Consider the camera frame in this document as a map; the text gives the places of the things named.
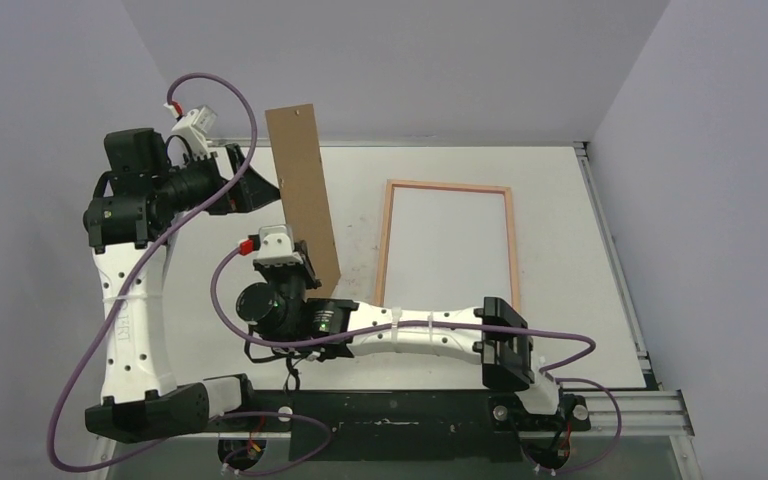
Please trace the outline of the brown cardboard backing board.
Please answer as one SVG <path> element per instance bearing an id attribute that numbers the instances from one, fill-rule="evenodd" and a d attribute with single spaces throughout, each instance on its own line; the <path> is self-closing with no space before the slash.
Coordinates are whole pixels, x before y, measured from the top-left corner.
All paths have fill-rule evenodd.
<path id="1" fill-rule="evenodd" d="M 265 112 L 270 148 L 281 192 L 285 222 L 307 243 L 322 286 L 314 297 L 330 297 L 341 277 L 325 182 L 319 133 L 311 104 Z"/>

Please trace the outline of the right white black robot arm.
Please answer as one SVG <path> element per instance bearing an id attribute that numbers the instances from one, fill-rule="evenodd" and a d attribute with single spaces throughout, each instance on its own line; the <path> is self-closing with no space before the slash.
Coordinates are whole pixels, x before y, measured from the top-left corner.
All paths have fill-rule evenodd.
<path id="1" fill-rule="evenodd" d="M 526 320 L 505 300 L 419 311 L 308 298 L 319 282 L 302 245 L 267 248 L 250 237 L 238 252 L 252 256 L 263 279 L 238 296 L 237 315 L 274 353 L 316 361 L 383 353 L 455 359 L 479 366 L 486 389 L 516 394 L 535 427 L 551 428 L 564 417 L 558 387 L 534 361 Z"/>

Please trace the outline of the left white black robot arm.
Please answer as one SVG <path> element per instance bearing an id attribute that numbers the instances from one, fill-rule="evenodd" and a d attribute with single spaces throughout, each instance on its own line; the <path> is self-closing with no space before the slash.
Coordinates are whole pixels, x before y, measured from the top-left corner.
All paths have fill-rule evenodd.
<path id="1" fill-rule="evenodd" d="M 105 378 L 98 405 L 85 411 L 91 433 L 133 444 L 200 433 L 220 416 L 242 431 L 257 420 L 243 374 L 189 384 L 175 379 L 165 344 L 163 289 L 179 215 L 217 191 L 211 215 L 248 213 L 279 199 L 278 189 L 245 166 L 237 144 L 225 147 L 233 177 L 214 152 L 197 153 L 186 141 L 184 161 L 171 162 L 152 128 L 104 138 L 110 165 L 84 213 L 84 227 L 102 284 Z"/>

